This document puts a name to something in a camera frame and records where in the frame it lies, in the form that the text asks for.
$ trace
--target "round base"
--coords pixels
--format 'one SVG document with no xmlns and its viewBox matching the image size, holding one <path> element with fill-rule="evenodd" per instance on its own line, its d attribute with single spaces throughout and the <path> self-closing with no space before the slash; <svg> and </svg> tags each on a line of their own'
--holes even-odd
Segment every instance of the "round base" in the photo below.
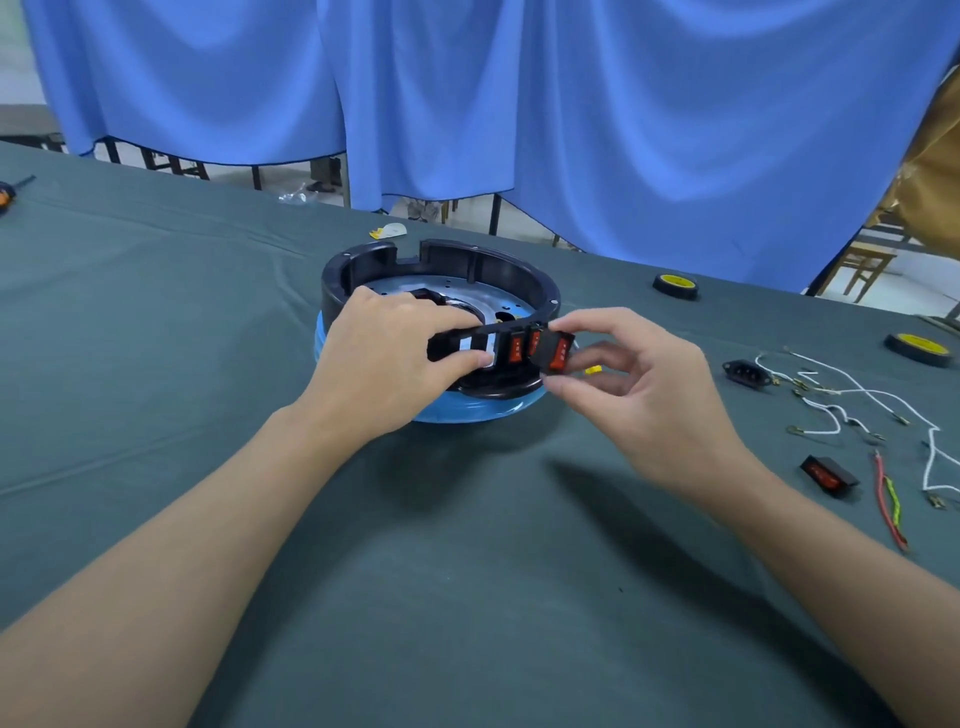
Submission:
<svg viewBox="0 0 960 728">
<path fill-rule="evenodd" d="M 314 360 L 320 358 L 320 351 L 324 347 L 325 340 L 324 315 L 321 313 L 317 316 L 317 334 L 313 344 Z M 475 397 L 467 397 L 459 392 L 444 392 L 428 404 L 414 418 L 414 422 L 437 425 L 465 425 L 467 423 L 498 420 L 501 417 L 507 417 L 526 409 L 540 399 L 545 391 L 540 387 L 529 395 L 518 397 L 515 400 L 479 400 Z"/>
</svg>

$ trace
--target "chair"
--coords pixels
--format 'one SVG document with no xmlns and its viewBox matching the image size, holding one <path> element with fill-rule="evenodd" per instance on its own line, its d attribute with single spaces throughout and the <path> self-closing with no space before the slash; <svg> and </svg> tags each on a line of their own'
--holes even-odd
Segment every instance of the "chair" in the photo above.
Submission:
<svg viewBox="0 0 960 728">
<path fill-rule="evenodd" d="M 817 291 L 817 295 L 819 296 L 827 290 L 841 268 L 853 268 L 853 275 L 843 295 L 849 296 L 857 282 L 862 280 L 863 287 L 860 288 L 860 292 L 854 301 L 854 303 L 860 303 L 863 297 L 867 295 L 867 291 L 876 283 L 880 274 L 886 270 L 887 266 L 890 265 L 890 261 L 895 257 L 897 257 L 897 252 L 890 248 L 885 248 L 882 245 L 876 245 L 874 243 L 854 240 L 844 256 L 833 266 L 833 270 L 830 271 L 827 280 L 824 281 L 820 290 Z"/>
</svg>

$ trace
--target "left hand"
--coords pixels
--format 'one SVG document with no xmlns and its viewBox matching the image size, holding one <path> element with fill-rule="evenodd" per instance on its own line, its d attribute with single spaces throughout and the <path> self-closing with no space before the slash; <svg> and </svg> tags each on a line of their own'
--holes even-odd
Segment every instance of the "left hand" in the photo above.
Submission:
<svg viewBox="0 0 960 728">
<path fill-rule="evenodd" d="M 455 352 L 429 361 L 430 337 L 480 326 L 462 308 L 409 293 L 379 296 L 358 287 L 330 327 L 317 369 L 294 404 L 302 415 L 334 428 L 348 445 L 400 429 L 461 376 L 491 362 L 486 352 Z"/>
</svg>

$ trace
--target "floor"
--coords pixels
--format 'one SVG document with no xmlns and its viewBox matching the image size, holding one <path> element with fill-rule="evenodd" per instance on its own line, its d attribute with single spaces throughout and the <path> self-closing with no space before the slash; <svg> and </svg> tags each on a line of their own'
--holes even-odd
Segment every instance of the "floor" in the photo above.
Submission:
<svg viewBox="0 0 960 728">
<path fill-rule="evenodd" d="M 124 164 L 143 166 L 143 158 L 139 149 L 123 143 L 118 144 L 117 147 Z M 97 148 L 96 157 L 104 161 L 108 160 L 107 150 L 103 145 Z M 252 187 L 253 185 L 250 167 L 226 167 L 218 164 L 208 164 L 206 170 L 213 182 L 244 187 Z M 299 192 L 302 192 L 306 185 L 312 182 L 308 162 L 261 167 L 261 179 L 264 190 L 278 197 L 281 195 L 296 196 Z M 339 192 L 307 193 L 307 196 L 309 198 L 308 202 L 304 201 L 308 204 L 342 206 L 344 203 Z M 448 225 L 462 230 L 486 232 L 490 226 L 492 201 L 493 195 L 461 200 L 457 211 L 451 211 L 447 221 Z M 400 200 L 394 206 L 392 214 L 397 217 L 406 217 L 406 206 L 403 200 Z M 500 224 L 497 234 L 502 237 L 532 243 L 550 245 L 553 242 L 553 232 L 506 201 L 504 201 L 500 210 Z M 564 241 L 561 241 L 560 245 L 569 247 Z M 843 295 L 852 274 L 852 269 L 841 270 L 823 294 L 824 298 L 854 305 L 853 300 L 856 298 L 859 286 L 862 283 L 858 283 L 849 296 Z M 884 274 L 880 276 L 859 305 L 899 313 L 942 316 L 950 311 L 956 303 L 956 300 L 908 276 Z"/>
</svg>

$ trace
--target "table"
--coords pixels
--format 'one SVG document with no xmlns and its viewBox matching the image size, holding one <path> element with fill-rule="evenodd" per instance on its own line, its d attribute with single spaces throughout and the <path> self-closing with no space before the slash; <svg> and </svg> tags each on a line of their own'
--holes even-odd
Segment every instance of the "table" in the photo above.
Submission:
<svg viewBox="0 0 960 728">
<path fill-rule="evenodd" d="M 37 179 L 0 220 L 0 626 L 210 473 L 313 367 L 320 275 L 383 217 L 0 144 Z M 698 303 L 643 266 L 409 223 L 519 255 L 564 309 L 627 305 L 724 361 L 797 352 L 905 397 L 960 451 L 956 370 L 888 352 L 922 322 L 700 278 Z M 828 454 L 869 482 L 854 431 L 785 388 L 718 379 L 746 443 L 890 545 L 869 489 L 821 495 Z M 960 584 L 960 514 L 916 486 L 924 434 L 849 402 L 888 437 L 915 558 Z M 938 466 L 937 479 L 958 473 Z M 411 425 L 370 444 L 304 515 L 253 597 L 196 726 L 884 726 L 873 692 L 706 517 L 632 475 L 545 398 L 483 425 Z"/>
</svg>

